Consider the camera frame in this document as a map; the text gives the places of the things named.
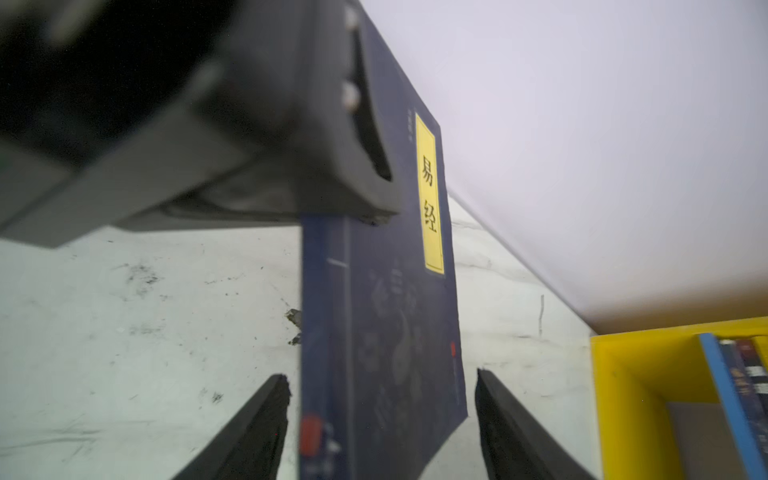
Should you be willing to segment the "dark blue file underneath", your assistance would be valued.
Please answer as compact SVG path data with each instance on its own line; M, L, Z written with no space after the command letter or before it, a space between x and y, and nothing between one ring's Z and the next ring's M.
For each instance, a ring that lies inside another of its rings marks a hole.
M401 209L302 223L302 479L416 479L467 416L441 129L366 13L368 108Z

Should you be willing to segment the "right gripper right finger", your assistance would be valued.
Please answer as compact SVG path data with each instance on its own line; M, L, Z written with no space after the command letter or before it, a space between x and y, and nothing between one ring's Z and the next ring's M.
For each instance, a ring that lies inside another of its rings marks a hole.
M572 458L491 371L479 369L475 406L488 477L584 479L594 476Z

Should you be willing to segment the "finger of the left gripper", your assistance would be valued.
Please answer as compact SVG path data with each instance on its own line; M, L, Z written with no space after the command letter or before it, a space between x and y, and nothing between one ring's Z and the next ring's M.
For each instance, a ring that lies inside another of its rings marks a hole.
M375 85L370 22L357 1L309 4L309 58L301 146L306 213L385 220L401 208L392 148Z

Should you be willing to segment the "dark old man cover book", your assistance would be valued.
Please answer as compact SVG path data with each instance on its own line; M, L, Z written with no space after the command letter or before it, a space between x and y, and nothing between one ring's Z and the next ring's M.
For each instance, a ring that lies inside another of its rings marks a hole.
M761 459L767 463L767 417L755 389L754 382L748 374L735 340L719 339L720 351L738 394L745 417L752 431Z

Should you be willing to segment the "black wolf cover book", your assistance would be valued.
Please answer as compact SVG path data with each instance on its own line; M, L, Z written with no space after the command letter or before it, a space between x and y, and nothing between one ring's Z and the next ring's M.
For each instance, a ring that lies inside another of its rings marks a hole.
M757 344L751 338L736 340L736 346L744 363L764 414L767 414L767 371L760 358Z

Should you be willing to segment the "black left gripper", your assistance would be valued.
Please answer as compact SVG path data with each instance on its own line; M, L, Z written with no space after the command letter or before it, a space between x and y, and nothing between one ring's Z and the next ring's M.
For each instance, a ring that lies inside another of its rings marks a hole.
M1 236L360 210L353 1L5 1Z

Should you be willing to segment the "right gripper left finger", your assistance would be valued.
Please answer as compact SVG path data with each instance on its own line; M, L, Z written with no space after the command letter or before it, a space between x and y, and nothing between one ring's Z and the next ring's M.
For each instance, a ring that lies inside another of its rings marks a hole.
M287 377L270 376L175 479L275 479L290 398Z

